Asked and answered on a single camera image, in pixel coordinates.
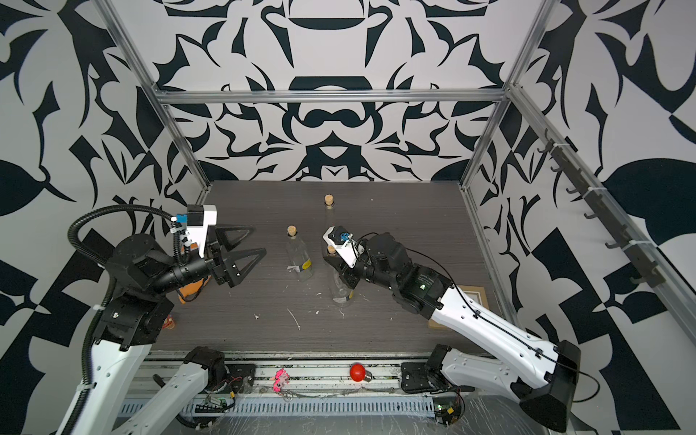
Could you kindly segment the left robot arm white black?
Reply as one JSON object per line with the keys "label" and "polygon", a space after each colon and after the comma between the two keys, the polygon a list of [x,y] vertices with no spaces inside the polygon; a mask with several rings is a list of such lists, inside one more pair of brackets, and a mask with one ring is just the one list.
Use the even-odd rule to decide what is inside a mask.
{"label": "left robot arm white black", "polygon": [[264,248],[240,250],[248,226],[224,226],[203,257],[188,254],[179,264],[149,235],[127,237],[103,262],[110,277],[105,299],[85,335],[83,380],[58,429],[61,434],[160,434],[200,393],[218,393],[234,380],[221,351],[198,346],[178,371],[122,426],[119,408],[132,380],[156,343],[174,304],[170,293],[210,277],[222,285],[240,285],[266,256]]}

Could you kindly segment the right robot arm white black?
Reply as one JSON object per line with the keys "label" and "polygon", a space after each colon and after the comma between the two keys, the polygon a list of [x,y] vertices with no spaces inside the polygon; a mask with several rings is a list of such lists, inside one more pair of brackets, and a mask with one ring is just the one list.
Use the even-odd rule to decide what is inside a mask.
{"label": "right robot arm white black", "polygon": [[507,397],[547,429],[567,431],[580,377],[577,345],[554,344],[495,315],[467,297],[451,277],[414,262],[409,248],[388,232],[355,239],[345,228],[331,227],[323,239],[324,261],[346,286],[365,281],[388,289],[406,311],[449,328],[491,356],[439,345],[429,360],[433,378]]}

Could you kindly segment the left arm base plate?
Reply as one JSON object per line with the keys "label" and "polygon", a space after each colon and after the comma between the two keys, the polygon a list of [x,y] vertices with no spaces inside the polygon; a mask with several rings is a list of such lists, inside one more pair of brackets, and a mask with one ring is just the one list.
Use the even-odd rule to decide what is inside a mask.
{"label": "left arm base plate", "polygon": [[251,393],[256,384],[257,366],[255,364],[227,364],[224,393]]}

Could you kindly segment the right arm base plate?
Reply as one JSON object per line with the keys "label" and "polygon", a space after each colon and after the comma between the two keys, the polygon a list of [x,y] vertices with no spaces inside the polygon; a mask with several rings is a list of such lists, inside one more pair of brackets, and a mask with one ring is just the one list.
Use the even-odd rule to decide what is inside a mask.
{"label": "right arm base plate", "polygon": [[401,364],[400,388],[406,394],[433,393],[436,388],[428,377],[425,362],[403,362]]}

